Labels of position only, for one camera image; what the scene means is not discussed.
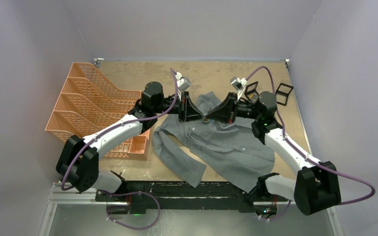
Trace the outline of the grey button-up shirt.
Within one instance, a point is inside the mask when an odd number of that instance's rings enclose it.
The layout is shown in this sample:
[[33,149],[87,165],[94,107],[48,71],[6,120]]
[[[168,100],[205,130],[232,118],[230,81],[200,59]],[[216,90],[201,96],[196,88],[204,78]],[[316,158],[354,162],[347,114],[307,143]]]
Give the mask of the grey button-up shirt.
[[193,187],[207,166],[243,191],[249,192],[258,177],[271,173],[274,151],[252,133],[252,119],[233,124],[215,120],[179,122],[168,115],[152,136],[153,148],[163,164]]

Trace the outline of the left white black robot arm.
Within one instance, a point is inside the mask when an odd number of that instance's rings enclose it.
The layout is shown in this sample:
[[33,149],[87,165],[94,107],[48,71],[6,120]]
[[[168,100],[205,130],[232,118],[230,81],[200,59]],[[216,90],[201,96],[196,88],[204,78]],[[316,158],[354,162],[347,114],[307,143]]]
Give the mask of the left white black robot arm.
[[63,177],[62,190],[68,190],[66,183],[70,183],[70,188],[80,192],[95,188],[108,192],[114,201],[123,200],[127,194],[124,179],[115,172],[99,170],[99,161],[113,148],[149,130],[163,115],[177,114],[182,122],[202,120],[204,115],[191,103],[188,92],[181,95],[181,98],[178,93],[165,97],[162,85],[150,82],[134,107],[119,121],[83,138],[69,137],[56,165],[56,171]]

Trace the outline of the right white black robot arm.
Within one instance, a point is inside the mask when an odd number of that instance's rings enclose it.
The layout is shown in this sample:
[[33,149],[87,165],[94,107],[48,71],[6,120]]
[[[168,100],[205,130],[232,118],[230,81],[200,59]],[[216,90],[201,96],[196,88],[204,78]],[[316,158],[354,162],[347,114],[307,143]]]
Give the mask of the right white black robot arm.
[[278,154],[296,179],[285,178],[279,173],[258,177],[253,194],[262,200],[274,195],[294,201],[304,215],[325,210],[341,202],[336,167],[321,162],[289,138],[284,126],[277,121],[276,96],[268,91],[256,94],[256,100],[239,100],[230,92],[225,100],[205,116],[206,119],[231,124],[236,118],[252,118],[252,133],[263,145]]

